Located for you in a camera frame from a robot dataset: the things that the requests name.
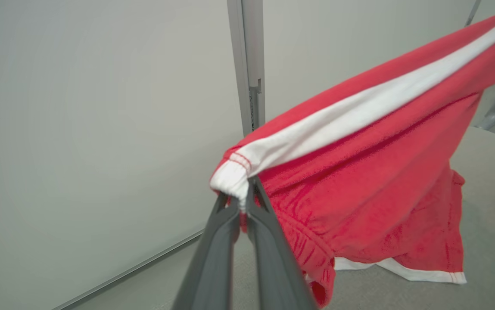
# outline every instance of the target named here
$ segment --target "clothing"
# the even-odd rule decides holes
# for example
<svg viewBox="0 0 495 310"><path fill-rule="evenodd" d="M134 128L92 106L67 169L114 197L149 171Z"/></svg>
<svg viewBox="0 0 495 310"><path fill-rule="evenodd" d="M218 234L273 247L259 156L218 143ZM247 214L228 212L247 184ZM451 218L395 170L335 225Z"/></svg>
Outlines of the clothing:
<svg viewBox="0 0 495 310"><path fill-rule="evenodd" d="M495 83L495 16L295 106L226 151L210 186L245 202L259 175L322 307L335 271L466 282L464 179L448 161Z"/></svg>

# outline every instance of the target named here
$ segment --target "white trim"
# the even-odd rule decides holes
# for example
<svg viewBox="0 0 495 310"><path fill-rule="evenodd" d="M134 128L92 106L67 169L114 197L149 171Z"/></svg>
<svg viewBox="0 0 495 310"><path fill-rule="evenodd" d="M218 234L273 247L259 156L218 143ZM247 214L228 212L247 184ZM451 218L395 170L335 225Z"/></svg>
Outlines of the white trim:
<svg viewBox="0 0 495 310"><path fill-rule="evenodd" d="M359 270L378 265L392 273L409 281L446 282L454 284L466 284L466 275L463 272L449 273L440 270L417 270L404 267L393 258L387 258L377 263L358 263L345 257L336 257L334 269L336 270Z"/></svg>
<svg viewBox="0 0 495 310"><path fill-rule="evenodd" d="M210 186L236 196L244 205L247 178L363 129L430 90L494 43L495 27L438 61L340 100L269 137L244 145L236 153L249 160L247 171L225 163L213 175Z"/></svg>

